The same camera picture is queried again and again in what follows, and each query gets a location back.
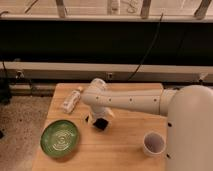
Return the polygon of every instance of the white bottle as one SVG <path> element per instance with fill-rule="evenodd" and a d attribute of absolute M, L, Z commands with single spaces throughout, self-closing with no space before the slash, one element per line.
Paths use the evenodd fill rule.
<path fill-rule="evenodd" d="M 77 102 L 80 100 L 81 98 L 81 92 L 82 92 L 83 88 L 82 87 L 78 87 L 77 89 L 73 90 L 64 100 L 64 102 L 61 105 L 61 108 L 63 109 L 64 113 L 71 113 Z"/>

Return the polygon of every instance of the cup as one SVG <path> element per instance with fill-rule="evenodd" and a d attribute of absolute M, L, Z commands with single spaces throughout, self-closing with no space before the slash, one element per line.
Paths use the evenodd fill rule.
<path fill-rule="evenodd" d="M 165 151 L 166 143 L 156 132 L 149 132 L 143 138 L 143 151 L 149 157 L 157 157 Z"/>

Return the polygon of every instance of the black wall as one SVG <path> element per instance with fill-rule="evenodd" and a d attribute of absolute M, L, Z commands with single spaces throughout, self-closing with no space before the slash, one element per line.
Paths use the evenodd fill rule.
<path fill-rule="evenodd" d="M 5 60 L 137 64 L 157 22 L 0 20 Z M 145 64 L 213 65 L 212 23 L 161 23 Z"/>

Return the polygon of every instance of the wooden table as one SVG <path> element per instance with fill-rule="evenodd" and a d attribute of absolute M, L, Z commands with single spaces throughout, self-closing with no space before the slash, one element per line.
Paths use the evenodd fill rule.
<path fill-rule="evenodd" d="M 89 107 L 79 102 L 71 115 L 60 109 L 67 94 L 79 85 L 58 84 L 48 112 L 45 127 L 59 119 L 68 119 L 80 132 L 78 146 L 61 159 L 46 156 L 41 147 L 33 164 L 33 171 L 164 171 L 165 157 L 150 158 L 143 154 L 142 139 L 146 132 L 166 135 L 166 118 L 141 112 L 112 109 L 116 117 L 103 132 L 85 122 Z M 108 84 L 110 90 L 162 89 L 161 84 Z"/>

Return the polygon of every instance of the green ceramic plate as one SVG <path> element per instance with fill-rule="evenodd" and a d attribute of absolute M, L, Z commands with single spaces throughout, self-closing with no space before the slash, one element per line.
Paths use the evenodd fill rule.
<path fill-rule="evenodd" d="M 41 148 L 48 156 L 63 157 L 77 144 L 78 129 L 68 120 L 51 123 L 41 136 Z"/>

